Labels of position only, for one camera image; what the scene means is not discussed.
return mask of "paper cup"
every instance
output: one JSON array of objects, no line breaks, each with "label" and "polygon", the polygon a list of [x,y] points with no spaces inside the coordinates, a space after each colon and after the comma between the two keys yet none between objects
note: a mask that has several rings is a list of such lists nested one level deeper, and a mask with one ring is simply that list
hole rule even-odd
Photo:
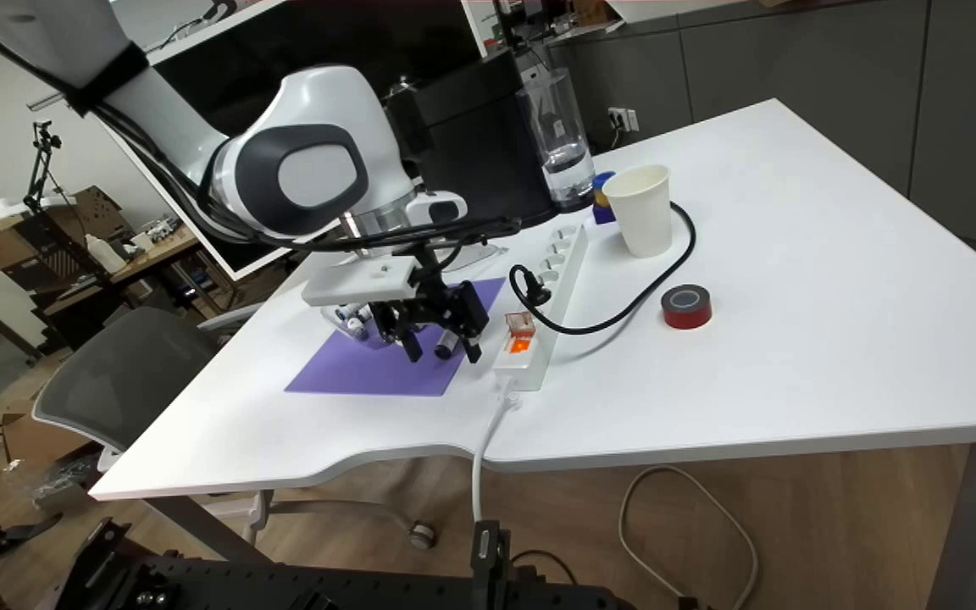
[{"label": "paper cup", "polygon": [[666,251],[672,240],[672,206],[666,206],[666,167],[635,167],[621,169],[607,188],[622,244],[638,259],[654,259]]}]

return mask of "purple mat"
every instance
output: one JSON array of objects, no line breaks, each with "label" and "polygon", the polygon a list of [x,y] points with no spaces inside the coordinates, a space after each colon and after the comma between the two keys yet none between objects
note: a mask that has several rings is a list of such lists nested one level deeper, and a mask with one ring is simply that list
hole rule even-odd
[{"label": "purple mat", "polygon": [[[484,313],[501,288],[494,280],[473,280]],[[401,347],[368,348],[342,331],[332,331],[308,367],[284,388],[288,392],[388,392],[388,398],[445,398],[465,356],[436,359],[430,348],[441,328],[418,331],[424,356],[409,363]]]}]

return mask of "white table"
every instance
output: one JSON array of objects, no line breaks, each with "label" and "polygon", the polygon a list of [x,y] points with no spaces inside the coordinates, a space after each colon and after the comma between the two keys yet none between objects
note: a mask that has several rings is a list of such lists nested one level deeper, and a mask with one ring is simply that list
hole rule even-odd
[{"label": "white table", "polygon": [[[697,251],[672,280],[700,280],[715,322],[672,331],[651,303],[607,348],[559,338],[541,392],[497,427],[491,468],[607,468],[910,444],[976,444],[976,253],[820,134],[761,103],[597,160],[666,162]],[[501,240],[528,261],[545,232]],[[615,313],[656,269],[592,232],[570,322]],[[494,415],[489,327],[480,367],[445,400],[284,392],[330,336],[299,298],[301,269],[195,383],[96,485],[157,500],[213,548],[249,561],[219,522],[182,518],[182,495],[301,487],[388,458],[470,454]],[[976,450],[969,454],[935,608],[976,599]]]}]

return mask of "power strip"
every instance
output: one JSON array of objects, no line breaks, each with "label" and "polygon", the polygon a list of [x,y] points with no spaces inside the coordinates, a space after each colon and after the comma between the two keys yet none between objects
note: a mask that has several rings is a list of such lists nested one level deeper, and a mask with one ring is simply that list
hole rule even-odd
[{"label": "power strip", "polygon": [[[576,288],[578,269],[587,259],[587,228],[559,228],[549,233],[541,253],[528,266],[534,278],[551,291],[545,306],[537,306],[549,319],[564,319],[570,295]],[[494,374],[510,380],[516,392],[534,392],[545,383],[549,363],[554,348],[554,331],[532,319],[528,336],[510,336],[497,359]]]}]

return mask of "roll of tape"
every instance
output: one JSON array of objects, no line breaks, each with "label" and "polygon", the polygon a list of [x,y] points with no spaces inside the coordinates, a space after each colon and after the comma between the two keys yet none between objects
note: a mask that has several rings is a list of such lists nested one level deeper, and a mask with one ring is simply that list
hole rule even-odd
[{"label": "roll of tape", "polygon": [[677,286],[662,295],[662,314],[672,328],[697,328],[715,314],[711,295],[700,286]]}]

